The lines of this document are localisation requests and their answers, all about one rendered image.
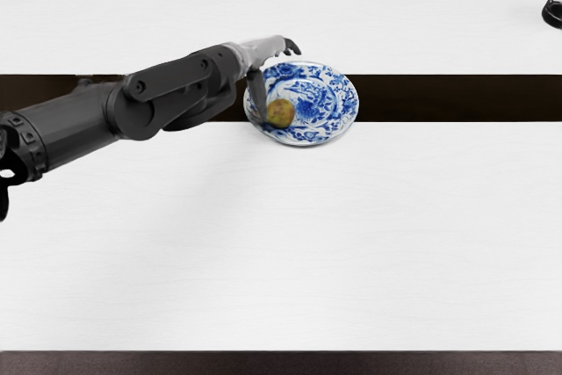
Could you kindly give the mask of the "blue and white patterned plate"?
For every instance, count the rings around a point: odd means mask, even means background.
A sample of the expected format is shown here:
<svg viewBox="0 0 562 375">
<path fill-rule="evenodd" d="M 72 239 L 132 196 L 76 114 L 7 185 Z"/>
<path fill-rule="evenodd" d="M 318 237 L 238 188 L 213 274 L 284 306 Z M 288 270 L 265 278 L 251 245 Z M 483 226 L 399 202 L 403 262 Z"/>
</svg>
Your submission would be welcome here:
<svg viewBox="0 0 562 375">
<path fill-rule="evenodd" d="M 342 135 L 359 111 L 357 91 L 344 74 L 315 62 L 287 61 L 263 71 L 267 101 L 285 99 L 294 107 L 287 128 L 263 122 L 245 90 L 243 109 L 258 132 L 282 144 L 296 147 L 320 145 Z"/>
</svg>

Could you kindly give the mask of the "yellow-green round fruit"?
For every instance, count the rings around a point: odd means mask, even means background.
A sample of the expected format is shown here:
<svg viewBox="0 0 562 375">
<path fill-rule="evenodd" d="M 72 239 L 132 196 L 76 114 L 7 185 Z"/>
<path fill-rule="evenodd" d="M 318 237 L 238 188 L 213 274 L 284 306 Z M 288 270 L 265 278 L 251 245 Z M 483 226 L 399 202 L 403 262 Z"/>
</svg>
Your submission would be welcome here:
<svg viewBox="0 0 562 375">
<path fill-rule="evenodd" d="M 295 116 L 295 108 L 292 102 L 284 98 L 268 103 L 266 112 L 267 122 L 279 129 L 289 127 Z"/>
</svg>

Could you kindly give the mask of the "dark wine glass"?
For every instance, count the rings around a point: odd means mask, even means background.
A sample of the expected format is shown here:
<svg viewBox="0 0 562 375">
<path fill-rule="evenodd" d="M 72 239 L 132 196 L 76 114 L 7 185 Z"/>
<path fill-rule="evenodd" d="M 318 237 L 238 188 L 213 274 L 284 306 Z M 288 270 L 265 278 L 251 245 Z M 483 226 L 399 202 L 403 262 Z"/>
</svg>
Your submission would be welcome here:
<svg viewBox="0 0 562 375">
<path fill-rule="evenodd" d="M 546 24 L 562 30 L 562 0 L 547 0 L 542 9 L 542 18 Z"/>
</svg>

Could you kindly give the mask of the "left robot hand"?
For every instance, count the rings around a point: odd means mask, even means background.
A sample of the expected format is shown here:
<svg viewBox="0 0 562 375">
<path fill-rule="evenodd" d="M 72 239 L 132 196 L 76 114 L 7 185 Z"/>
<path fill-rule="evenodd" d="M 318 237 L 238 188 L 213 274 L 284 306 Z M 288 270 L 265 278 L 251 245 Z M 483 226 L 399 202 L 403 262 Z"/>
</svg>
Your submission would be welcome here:
<svg viewBox="0 0 562 375">
<path fill-rule="evenodd" d="M 293 40 L 282 35 L 244 41 L 239 47 L 242 52 L 242 69 L 248 82 L 249 93 L 260 118 L 267 122 L 267 91 L 261 67 L 271 57 L 278 57 L 280 54 L 300 55 L 301 50 Z"/>
</svg>

